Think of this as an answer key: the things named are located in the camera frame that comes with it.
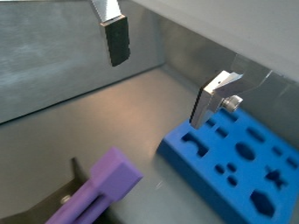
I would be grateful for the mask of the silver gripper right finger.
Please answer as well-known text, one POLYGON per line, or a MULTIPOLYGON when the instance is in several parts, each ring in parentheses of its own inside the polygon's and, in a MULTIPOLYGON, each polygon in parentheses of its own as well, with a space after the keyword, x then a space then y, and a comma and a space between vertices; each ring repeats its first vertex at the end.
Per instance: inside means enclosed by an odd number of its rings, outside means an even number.
POLYGON ((269 68, 236 55, 230 69, 222 70, 200 87, 190 112, 190 126, 197 129, 220 109, 232 113, 242 102, 238 94, 257 88, 270 73, 269 68))

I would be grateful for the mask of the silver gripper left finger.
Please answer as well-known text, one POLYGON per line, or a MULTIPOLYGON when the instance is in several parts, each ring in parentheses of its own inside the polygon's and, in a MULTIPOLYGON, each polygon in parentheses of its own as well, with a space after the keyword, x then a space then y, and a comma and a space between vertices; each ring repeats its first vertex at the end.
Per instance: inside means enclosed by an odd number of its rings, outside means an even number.
POLYGON ((89 0, 106 41, 106 52, 112 67, 129 58, 128 20, 121 13, 117 0, 89 0))

